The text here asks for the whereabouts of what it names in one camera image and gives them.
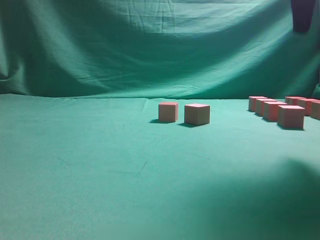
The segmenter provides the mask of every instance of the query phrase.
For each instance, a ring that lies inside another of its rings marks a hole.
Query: cube
[[[282,101],[265,101],[263,102],[263,118],[269,122],[276,122],[280,105],[287,105]]]
[[[313,99],[313,98],[304,98],[304,99],[298,99],[297,100],[297,105],[300,107],[303,107],[305,109],[305,116],[310,116],[311,114],[311,103],[312,102],[317,102],[319,100]]]
[[[305,109],[297,105],[279,105],[277,124],[285,129],[303,129]]]
[[[198,103],[185,105],[184,122],[196,126],[210,123],[210,105]]]
[[[159,103],[159,121],[174,123],[178,120],[178,103],[161,102]]]
[[[311,102],[311,114],[314,119],[320,120],[320,100]]]
[[[285,103],[288,105],[298,105],[298,99],[305,99],[302,96],[286,96]]]
[[[255,100],[255,113],[259,116],[264,115],[264,102],[277,102],[272,98],[258,98]]]
[[[255,112],[256,111],[256,99],[266,99],[266,98],[267,97],[265,97],[265,96],[250,96],[248,110],[250,112]]]

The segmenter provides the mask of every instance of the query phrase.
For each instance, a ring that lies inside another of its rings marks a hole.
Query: table surface
[[[0,95],[0,239],[319,239],[320,121],[178,100],[159,123],[163,101]],[[210,124],[183,124],[192,103]]]

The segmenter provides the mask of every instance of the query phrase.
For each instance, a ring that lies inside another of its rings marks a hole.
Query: red-topped block
[[[305,116],[310,116],[311,114],[311,103],[312,102],[317,102],[319,101],[318,99],[313,99],[313,98],[304,98],[304,99],[298,99],[297,100],[297,105],[300,107],[303,107],[305,109],[304,115]]]
[[[210,123],[210,105],[198,103],[185,105],[184,122],[197,126]]]
[[[159,121],[173,123],[178,120],[178,103],[161,102],[159,103]]]
[[[248,110],[250,112],[255,112],[256,111],[256,99],[266,99],[266,98],[267,97],[265,97],[265,96],[250,96]]]
[[[306,99],[302,96],[286,96],[285,103],[288,105],[298,105],[298,99]]]
[[[287,105],[287,104],[282,101],[263,102],[263,118],[270,122],[276,122],[278,119],[278,111],[279,111],[280,105]]]
[[[320,100],[313,101],[311,103],[311,115],[312,118],[320,120]]]
[[[297,105],[279,105],[277,124],[285,129],[303,129],[305,109]]]
[[[257,98],[255,100],[255,113],[259,116],[264,115],[264,102],[277,102],[272,98]]]

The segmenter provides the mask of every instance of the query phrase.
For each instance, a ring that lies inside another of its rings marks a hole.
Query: green backdrop
[[[292,33],[290,0],[1,0],[0,93],[311,96],[314,19],[308,34]]]

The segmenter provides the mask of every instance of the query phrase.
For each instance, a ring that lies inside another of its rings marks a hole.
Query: dark object
[[[311,27],[316,0],[291,0],[293,31],[307,33]]]

